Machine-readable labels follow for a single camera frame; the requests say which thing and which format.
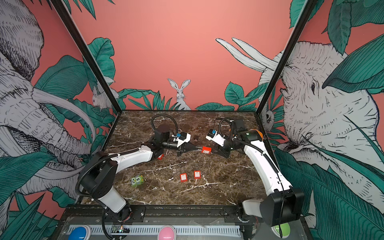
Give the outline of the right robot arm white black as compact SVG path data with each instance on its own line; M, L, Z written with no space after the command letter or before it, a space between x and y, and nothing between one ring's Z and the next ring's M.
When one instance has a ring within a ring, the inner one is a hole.
M242 150L253 163L266 190L267 197L262 201L243 201L243 212L262 218L270 227L299 220L305 195L283 176L267 151L262 132L247 129L242 119L223 118L220 122L230 125L230 134L225 136L221 129L209 130L206 138L215 142L213 153L228 158L232 151Z

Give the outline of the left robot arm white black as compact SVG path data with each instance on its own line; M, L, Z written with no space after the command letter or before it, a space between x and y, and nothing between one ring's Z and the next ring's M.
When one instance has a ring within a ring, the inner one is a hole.
M148 141L120 153L96 153L81 171L75 186L79 196L96 200L105 214L121 223L131 219L133 210L114 187L116 175L136 165L160 159L166 150L174 150L178 156L202 150L191 143L190 134L179 132L172 116L157 114L150 123L154 134Z

